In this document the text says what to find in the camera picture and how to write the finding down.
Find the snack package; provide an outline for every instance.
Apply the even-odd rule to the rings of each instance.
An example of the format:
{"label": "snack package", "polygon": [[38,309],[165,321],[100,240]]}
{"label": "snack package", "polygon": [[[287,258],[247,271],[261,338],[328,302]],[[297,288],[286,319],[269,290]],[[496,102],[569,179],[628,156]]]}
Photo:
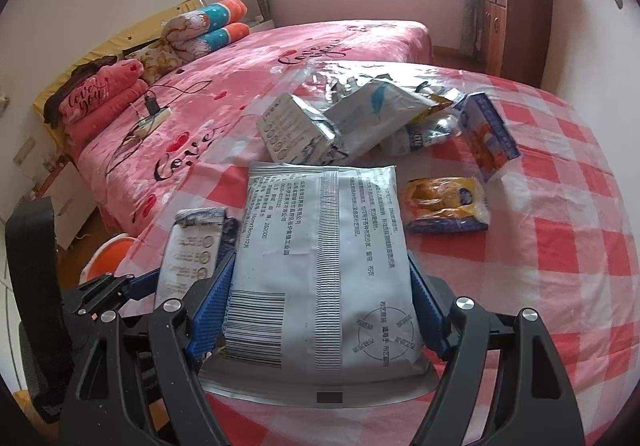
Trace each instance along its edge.
{"label": "snack package", "polygon": [[421,148],[440,144],[460,135],[458,116],[449,110],[429,116],[421,122],[411,122],[383,139],[380,148],[387,155],[405,155]]}
{"label": "snack package", "polygon": [[225,216],[224,208],[176,213],[160,266],[154,307],[169,298],[181,299],[196,280],[213,275]]}
{"label": "snack package", "polygon": [[388,80],[369,81],[324,112],[340,130],[348,154],[335,164],[351,162],[367,153],[435,104]]}
{"label": "snack package", "polygon": [[433,390],[395,168],[252,162],[223,333],[199,375],[214,394],[355,408]]}
{"label": "snack package", "polygon": [[482,92],[466,98],[460,114],[460,129],[485,182],[520,156],[500,114]]}
{"label": "snack package", "polygon": [[409,181],[400,207],[404,227],[413,233],[463,233],[489,228],[484,190],[473,177]]}
{"label": "snack package", "polygon": [[458,89],[446,87],[444,85],[430,84],[428,81],[424,81],[415,87],[415,92],[426,95],[431,101],[435,102],[436,105],[431,107],[427,112],[421,114],[415,119],[412,119],[412,123],[423,122],[427,117],[430,117],[445,108],[459,108],[462,100],[466,97],[466,95]]}
{"label": "snack package", "polygon": [[336,126],[293,94],[281,94],[256,123],[274,162],[327,165],[346,158]]}

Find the pink bedsheet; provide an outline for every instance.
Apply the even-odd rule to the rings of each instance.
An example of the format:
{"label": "pink bedsheet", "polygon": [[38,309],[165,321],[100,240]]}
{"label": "pink bedsheet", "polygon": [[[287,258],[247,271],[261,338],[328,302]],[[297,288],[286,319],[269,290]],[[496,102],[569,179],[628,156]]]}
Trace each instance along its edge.
{"label": "pink bedsheet", "polygon": [[[171,116],[142,143],[121,148],[146,114],[140,99],[82,151],[77,165],[104,214],[137,236],[153,220],[209,145],[255,98],[312,58],[433,63],[431,39],[417,22],[349,20],[249,35],[168,74],[151,89]],[[158,87],[158,85],[188,90]]]}

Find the blue gripper pad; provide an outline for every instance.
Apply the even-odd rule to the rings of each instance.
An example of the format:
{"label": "blue gripper pad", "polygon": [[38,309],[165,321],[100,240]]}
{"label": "blue gripper pad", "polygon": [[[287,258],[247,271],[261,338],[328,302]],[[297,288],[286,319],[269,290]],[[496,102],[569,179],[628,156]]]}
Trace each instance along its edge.
{"label": "blue gripper pad", "polygon": [[444,314],[440,311],[411,259],[409,259],[409,271],[415,315],[418,318],[418,327],[420,327],[424,345],[429,350],[433,350],[441,360],[448,360],[451,346],[445,339]]}
{"label": "blue gripper pad", "polygon": [[196,362],[203,360],[204,354],[214,349],[216,338],[222,334],[226,299],[229,295],[235,263],[236,257],[233,256],[220,272],[191,319],[191,342],[187,346],[187,353]]}

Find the blanket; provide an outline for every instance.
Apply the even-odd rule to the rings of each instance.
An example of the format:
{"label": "blanket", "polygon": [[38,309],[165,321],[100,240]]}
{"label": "blanket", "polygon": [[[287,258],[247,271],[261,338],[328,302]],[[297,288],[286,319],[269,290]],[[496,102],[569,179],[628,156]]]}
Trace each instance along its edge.
{"label": "blanket", "polygon": [[179,58],[192,62],[241,40],[248,34],[249,27],[244,23],[230,23],[222,29],[207,32],[192,40],[175,41],[172,43],[172,47]]}
{"label": "blanket", "polygon": [[147,89],[148,85],[143,80],[136,80],[132,86],[113,96],[78,122],[65,125],[70,145],[76,151],[82,150]]}
{"label": "blanket", "polygon": [[73,124],[90,112],[132,86],[142,75],[138,60],[122,60],[100,68],[98,72],[76,87],[62,101],[58,110],[65,125]]}
{"label": "blanket", "polygon": [[179,14],[162,29],[169,42],[186,41],[237,22],[246,15],[242,0],[221,0],[210,6]]}
{"label": "blanket", "polygon": [[44,122],[50,124],[52,128],[57,128],[62,115],[58,111],[60,103],[75,89],[78,85],[81,85],[87,78],[94,76],[100,68],[105,65],[113,65],[118,61],[118,57],[115,55],[103,56],[89,63],[83,63],[78,65],[69,76],[69,79],[62,84],[62,86],[56,90],[44,104],[42,116]]}

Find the checkered fabric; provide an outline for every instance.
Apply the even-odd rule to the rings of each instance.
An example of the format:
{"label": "checkered fabric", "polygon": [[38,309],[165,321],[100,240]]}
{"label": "checkered fabric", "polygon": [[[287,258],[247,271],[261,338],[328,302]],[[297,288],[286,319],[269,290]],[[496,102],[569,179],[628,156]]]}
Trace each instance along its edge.
{"label": "checkered fabric", "polygon": [[[569,373],[592,444],[640,378],[638,256],[618,186],[593,133],[571,106],[548,92],[484,74],[389,65],[446,79],[465,92],[484,91],[513,134],[522,157],[485,185],[489,230],[408,234],[407,245],[424,269],[444,278],[457,295],[494,312],[539,311]],[[255,120],[272,99],[255,100],[231,133],[212,145],[118,275],[158,267],[178,209],[223,204],[241,215],[249,162],[268,160]],[[400,159],[373,150],[357,164],[395,164],[399,188],[424,176],[479,177],[460,137]],[[481,436],[496,368],[497,355],[490,353],[467,441]],[[210,403],[235,445],[406,445],[431,398],[350,410],[283,408],[217,396],[210,396]]]}

